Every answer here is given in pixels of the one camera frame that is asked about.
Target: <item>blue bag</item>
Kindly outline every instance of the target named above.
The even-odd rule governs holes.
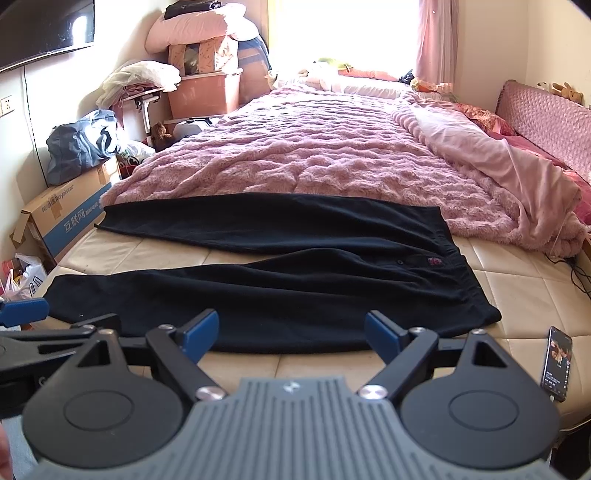
[[[47,183],[61,185],[119,153],[116,129],[111,110],[95,110],[73,124],[56,127],[47,139]]]

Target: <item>logo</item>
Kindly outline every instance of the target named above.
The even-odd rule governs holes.
[[[293,380],[291,382],[288,382],[285,385],[283,385],[283,390],[285,390],[286,392],[288,392],[291,395],[296,393],[300,388],[301,388],[301,385],[298,382],[294,382]]]

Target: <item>black trousers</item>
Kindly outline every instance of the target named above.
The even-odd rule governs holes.
[[[214,308],[215,350],[246,353],[366,349],[363,321],[373,309],[404,328],[424,326],[445,337],[501,319],[436,207],[244,193],[105,211],[98,226],[104,230],[280,256],[247,265],[59,276],[45,295],[55,318],[74,323],[117,313],[123,335],[139,336]]]

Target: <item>cable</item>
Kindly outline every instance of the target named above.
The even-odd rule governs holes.
[[[35,148],[35,153],[37,154],[37,161],[39,162],[39,168],[41,169],[41,174],[43,175],[43,180],[45,180],[45,185],[49,187],[47,183],[47,177],[45,176],[45,170],[43,170],[43,164],[41,163],[41,157],[39,156],[39,149],[37,148],[37,140],[35,139],[35,131],[33,130],[33,120],[31,119],[31,105],[29,105],[29,85],[27,84],[27,66],[25,65],[22,68],[22,78],[25,84],[25,97],[27,100],[27,111],[29,112],[29,126],[31,127],[31,136],[33,138],[33,147]]]
[[[575,257],[560,259],[560,260],[552,260],[547,254],[544,254],[545,257],[548,259],[549,262],[556,265],[559,263],[566,263],[570,267],[570,281],[573,283],[575,287],[577,287],[580,291],[582,291],[585,295],[587,295],[591,299],[591,290],[585,290],[581,286],[579,286],[574,278],[573,275],[577,274],[578,277],[584,277],[589,283],[591,283],[591,275],[588,275],[585,270],[577,265],[577,259]]]

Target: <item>gray ridged plate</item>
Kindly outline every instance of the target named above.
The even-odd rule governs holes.
[[[236,394],[196,404],[179,434],[142,461],[108,471],[42,462],[27,480],[493,478],[560,479],[542,461],[506,472],[449,465],[411,440],[391,403],[364,400],[343,378],[326,377],[245,378]]]

